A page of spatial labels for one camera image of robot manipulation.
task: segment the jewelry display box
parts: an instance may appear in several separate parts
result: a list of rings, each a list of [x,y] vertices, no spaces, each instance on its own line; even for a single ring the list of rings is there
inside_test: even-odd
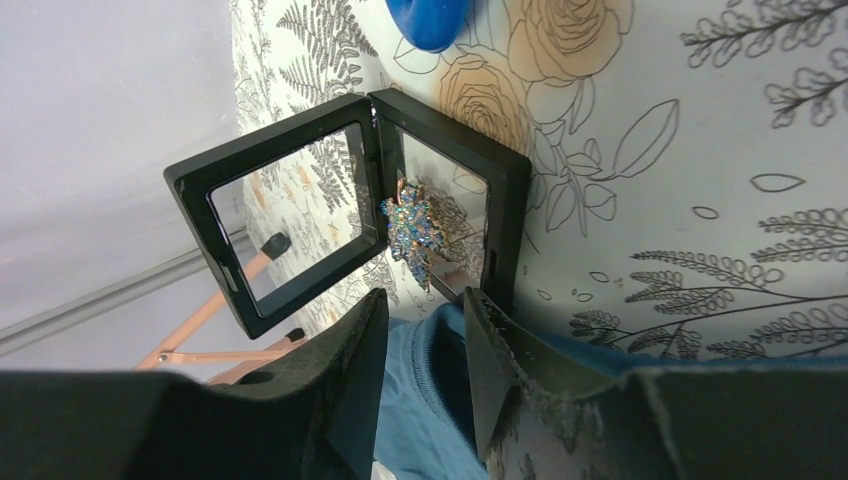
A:
[[[292,161],[316,142],[338,147],[350,162],[343,167],[356,197],[350,212],[358,217],[355,235],[329,255],[289,269],[290,278],[275,282],[279,285],[272,291],[259,292],[224,227],[215,192],[275,162]],[[311,152],[320,155],[321,150]],[[387,89],[343,95],[171,165],[164,176],[235,318],[250,338],[257,338],[387,248],[398,253],[396,259],[402,256],[400,230],[397,224],[391,228],[386,213],[404,207],[399,188],[405,186],[423,194],[411,205],[422,207],[427,220],[411,227],[424,225],[425,234],[445,236],[441,248],[415,239],[405,244],[415,250],[416,260],[405,257],[411,269],[422,259],[425,263],[429,278],[422,286],[432,285],[451,301],[458,301],[466,287],[479,288],[509,311],[530,173],[524,155]],[[451,181],[439,195],[451,190],[452,208],[439,208],[442,197],[429,197],[427,179],[432,177]],[[285,181],[277,179],[279,188],[285,188]],[[459,214],[472,232],[479,232],[473,242],[451,238],[456,235],[449,227]],[[285,230],[260,241],[274,250],[266,252],[274,262],[286,262],[286,250],[298,248]],[[464,242],[461,261],[452,252],[458,242]]]

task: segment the printed botanical pattern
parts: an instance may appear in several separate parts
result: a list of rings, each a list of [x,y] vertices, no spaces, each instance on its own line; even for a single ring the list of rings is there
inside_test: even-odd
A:
[[[441,54],[384,28],[377,0],[232,3],[245,131],[391,86],[531,159],[517,320],[641,355],[848,352],[834,186],[848,173],[848,0],[472,0]],[[251,179],[264,212],[251,229],[273,231],[294,202],[316,252],[356,235],[364,197],[346,160],[328,138]],[[460,196],[485,185],[423,165],[409,176],[457,239],[446,251],[482,269],[484,229]],[[309,315],[330,322],[381,285],[409,318],[441,301],[381,256]],[[516,472],[538,468],[522,454]]]
[[[477,23],[469,24],[450,55],[443,55],[449,65],[440,79],[439,105],[446,114],[530,156],[534,175],[529,210],[545,216],[547,232],[570,221],[586,237],[590,218],[615,219],[616,185],[650,168],[672,142],[680,101],[663,101],[636,118],[614,156],[602,156],[605,140],[594,137],[581,142],[582,150],[575,149],[572,136],[594,110],[593,76],[613,61],[630,31],[633,2],[520,3],[522,8],[509,12],[504,0],[485,7],[475,2]],[[499,20],[509,24],[508,38],[493,32]],[[431,71],[411,69],[413,57],[404,52],[395,60],[406,70]]]
[[[630,331],[618,317],[593,310],[574,315],[572,335],[616,350],[683,359],[700,358],[702,347],[713,357],[737,359],[844,350],[848,293],[844,289],[818,296],[787,292],[780,288],[787,273],[771,265],[848,263],[848,208],[798,211],[760,221],[759,227],[785,237],[751,253],[749,261],[687,251],[634,254],[636,260],[662,262],[674,269],[631,273],[630,278],[645,288],[625,302],[653,302],[657,314],[673,320]],[[757,325],[747,338],[702,343],[698,325],[719,317],[725,322],[728,317],[744,321],[762,312],[773,320]]]
[[[739,7],[742,2],[733,2]],[[734,8],[717,20],[702,18],[697,31],[681,35],[693,47],[689,66],[708,61],[722,68],[742,54],[757,58],[771,52],[815,49],[834,34],[848,35],[848,0],[753,0],[756,15]],[[794,76],[764,88],[774,106],[772,128],[792,125],[802,106],[809,109],[812,125],[827,125],[840,109],[848,111],[848,49],[836,47],[827,53],[828,68],[799,67]]]

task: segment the hinged frame lid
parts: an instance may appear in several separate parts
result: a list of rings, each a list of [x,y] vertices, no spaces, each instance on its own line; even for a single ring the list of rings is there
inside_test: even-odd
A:
[[[213,205],[212,192],[340,131],[355,162],[355,188],[367,190],[367,195],[358,198],[362,231],[257,299]],[[386,249],[388,228],[380,202],[396,194],[399,176],[406,174],[406,135],[486,182],[485,251],[479,287],[501,299],[502,308],[510,308],[530,161],[412,97],[387,89],[368,96],[343,95],[165,170],[168,187],[215,280],[250,338],[267,332]],[[269,247],[262,249],[265,254],[272,260],[285,258],[284,235],[265,240]],[[431,280],[451,300],[458,299],[468,286],[452,285],[437,275]]]

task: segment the white surface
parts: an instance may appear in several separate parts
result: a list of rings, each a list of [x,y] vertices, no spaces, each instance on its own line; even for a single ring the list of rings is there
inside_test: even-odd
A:
[[[162,170],[237,124],[226,1],[7,0],[0,43],[2,328],[194,248]]]

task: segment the flower brooch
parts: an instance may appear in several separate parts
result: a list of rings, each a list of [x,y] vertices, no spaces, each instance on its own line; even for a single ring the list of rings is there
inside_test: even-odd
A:
[[[398,181],[397,201],[387,198],[380,204],[389,219],[389,248],[395,261],[406,261],[418,285],[430,291],[430,252],[445,245],[445,233],[432,217],[432,205],[424,189],[406,179]]]

